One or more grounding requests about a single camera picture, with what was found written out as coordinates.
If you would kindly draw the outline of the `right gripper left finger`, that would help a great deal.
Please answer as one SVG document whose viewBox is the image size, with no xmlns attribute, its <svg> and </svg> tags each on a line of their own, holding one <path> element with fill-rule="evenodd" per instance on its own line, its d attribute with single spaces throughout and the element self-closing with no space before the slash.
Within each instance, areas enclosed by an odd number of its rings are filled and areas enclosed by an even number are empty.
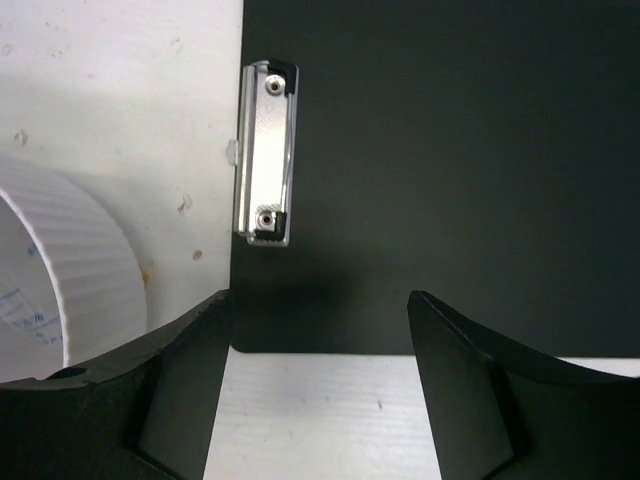
<svg viewBox="0 0 640 480">
<path fill-rule="evenodd" d="M 2 384 L 2 478 L 203 478 L 232 313 L 220 291 L 106 354 Z"/>
</svg>

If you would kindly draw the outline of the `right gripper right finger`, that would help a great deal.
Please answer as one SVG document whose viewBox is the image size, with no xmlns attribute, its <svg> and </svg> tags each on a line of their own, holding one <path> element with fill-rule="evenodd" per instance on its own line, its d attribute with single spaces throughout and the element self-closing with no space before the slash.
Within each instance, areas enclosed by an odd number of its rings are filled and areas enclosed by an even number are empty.
<svg viewBox="0 0 640 480">
<path fill-rule="evenodd" d="M 638 478 L 638 379 L 538 352 L 426 291 L 407 313 L 442 478 Z"/>
</svg>

